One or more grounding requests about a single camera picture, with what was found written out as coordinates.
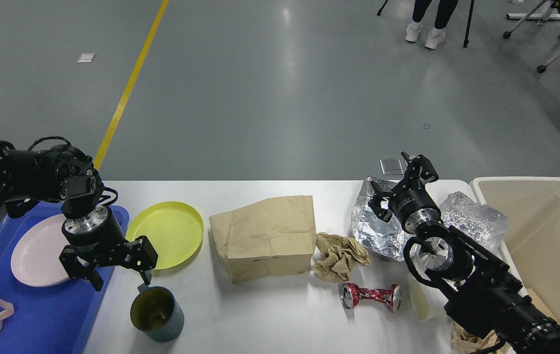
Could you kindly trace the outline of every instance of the blue tray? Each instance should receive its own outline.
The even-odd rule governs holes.
[[[124,234],[129,213],[120,206],[111,208]],[[0,224],[0,298],[15,307],[0,331],[0,354],[80,354],[85,347],[114,267],[98,268],[105,283],[99,292],[83,280],[30,287],[11,272],[11,255],[21,237],[38,222],[59,213],[60,204],[40,203],[23,217],[5,217]]]

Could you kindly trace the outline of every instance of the white sneaker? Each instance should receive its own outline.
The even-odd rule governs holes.
[[[424,44],[424,47],[428,49],[435,49],[438,45],[442,44],[443,41],[446,40],[446,31],[441,30],[437,34],[435,34],[434,31],[434,29],[431,29],[431,31],[428,33],[426,44]]]
[[[405,40],[409,43],[417,42],[417,38],[419,37],[419,30],[421,30],[421,29],[422,29],[422,24],[421,23],[419,23],[419,27],[417,27],[417,29],[415,29],[414,22],[411,22],[406,27],[406,38],[405,38]]]

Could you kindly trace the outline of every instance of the gray mug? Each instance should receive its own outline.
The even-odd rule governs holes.
[[[173,293],[164,287],[138,286],[131,304],[131,322],[154,341],[174,340],[183,329],[183,312]]]

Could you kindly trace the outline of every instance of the crumpled foil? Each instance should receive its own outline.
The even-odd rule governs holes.
[[[439,205],[446,226],[454,226],[481,246],[494,252],[507,233],[507,217],[487,204],[475,203],[461,191],[448,195]]]
[[[406,233],[394,216],[390,222],[376,217],[367,204],[374,195],[370,181],[376,181],[383,191],[389,191],[396,184],[391,181],[368,177],[358,193],[352,208],[350,225],[352,235],[365,248],[388,260],[403,261],[403,249],[412,235]],[[489,251],[496,251],[498,244],[507,233],[507,217],[488,205],[477,204],[464,193],[457,191],[448,195],[440,205],[442,219],[446,226],[455,226],[476,240]]]
[[[383,191],[390,191],[396,185],[394,182],[374,177],[368,177],[363,181],[363,186],[361,186],[356,203],[352,208],[350,221],[352,235],[360,244],[377,255],[401,262],[404,260],[404,245],[412,235],[402,229],[396,217],[392,217],[389,222],[384,222],[376,217],[367,204],[374,195],[374,189],[370,184],[372,180],[378,183]]]

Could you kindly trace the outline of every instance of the yellow plate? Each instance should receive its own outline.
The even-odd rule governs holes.
[[[127,240],[147,235],[158,253],[155,269],[181,264],[194,255],[203,240],[201,215],[188,204],[163,202],[149,206],[129,224]]]

